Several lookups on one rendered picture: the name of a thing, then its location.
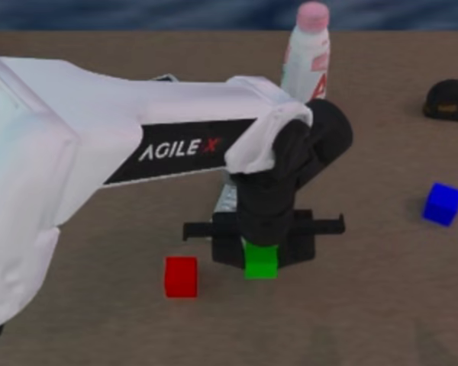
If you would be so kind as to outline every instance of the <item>robotic arm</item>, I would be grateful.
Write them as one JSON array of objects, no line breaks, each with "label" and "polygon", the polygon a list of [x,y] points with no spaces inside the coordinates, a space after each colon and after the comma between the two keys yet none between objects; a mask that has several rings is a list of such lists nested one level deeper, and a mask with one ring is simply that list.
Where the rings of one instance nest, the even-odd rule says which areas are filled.
[{"label": "robotic arm", "polygon": [[267,246],[299,230],[295,192],[352,135],[331,103],[305,106],[264,78],[128,81],[0,57],[0,330],[40,290],[59,226],[98,189],[226,168],[238,224],[223,231]]}]

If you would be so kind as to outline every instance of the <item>brown table surface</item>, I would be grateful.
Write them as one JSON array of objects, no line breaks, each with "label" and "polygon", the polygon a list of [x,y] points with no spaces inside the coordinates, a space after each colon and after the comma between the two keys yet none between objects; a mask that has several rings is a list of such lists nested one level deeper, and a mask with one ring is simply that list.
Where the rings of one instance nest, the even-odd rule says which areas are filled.
[{"label": "brown table surface", "polygon": [[[288,33],[2,33],[1,56],[67,59],[96,72],[187,81],[279,82]],[[458,365],[458,217],[421,220],[434,181],[458,187],[458,124],[421,102],[458,78],[458,33],[336,33],[329,99],[355,143],[298,195],[347,218],[318,258],[247,281],[209,244],[180,239],[207,220],[221,174],[97,193],[63,228],[46,283],[0,340],[0,365]],[[200,295],[163,295],[163,258],[197,255]]]}]

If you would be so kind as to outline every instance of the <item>white robotic arm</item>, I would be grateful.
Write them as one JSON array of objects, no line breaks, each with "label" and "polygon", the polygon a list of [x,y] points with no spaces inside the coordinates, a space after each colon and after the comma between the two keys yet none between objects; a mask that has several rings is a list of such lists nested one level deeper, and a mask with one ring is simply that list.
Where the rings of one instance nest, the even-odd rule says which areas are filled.
[{"label": "white robotic arm", "polygon": [[65,223],[99,188],[275,164],[312,112],[270,81],[128,81],[56,59],[0,57],[0,325],[44,282]]}]

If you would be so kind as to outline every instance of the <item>white plastic bottle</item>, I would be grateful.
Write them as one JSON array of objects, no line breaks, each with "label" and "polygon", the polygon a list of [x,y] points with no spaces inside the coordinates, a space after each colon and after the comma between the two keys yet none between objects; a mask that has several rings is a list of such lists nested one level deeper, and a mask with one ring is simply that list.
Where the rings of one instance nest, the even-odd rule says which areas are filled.
[{"label": "white plastic bottle", "polygon": [[282,89],[302,103],[326,97],[331,51],[328,25],[326,5],[306,2],[298,9],[297,24],[285,53]]}]

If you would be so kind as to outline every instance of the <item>cube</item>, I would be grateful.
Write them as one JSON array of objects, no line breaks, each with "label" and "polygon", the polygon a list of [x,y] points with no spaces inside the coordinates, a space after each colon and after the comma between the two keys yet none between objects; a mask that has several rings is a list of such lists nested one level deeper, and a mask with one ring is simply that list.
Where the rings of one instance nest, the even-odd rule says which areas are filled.
[{"label": "cube", "polygon": [[440,225],[449,226],[457,213],[458,189],[442,183],[434,183],[427,197],[422,217]]},{"label": "cube", "polygon": [[166,257],[164,287],[169,298],[197,297],[198,274],[196,257]]},{"label": "cube", "polygon": [[245,242],[244,272],[248,280],[273,279],[278,274],[278,246],[255,246]]}]

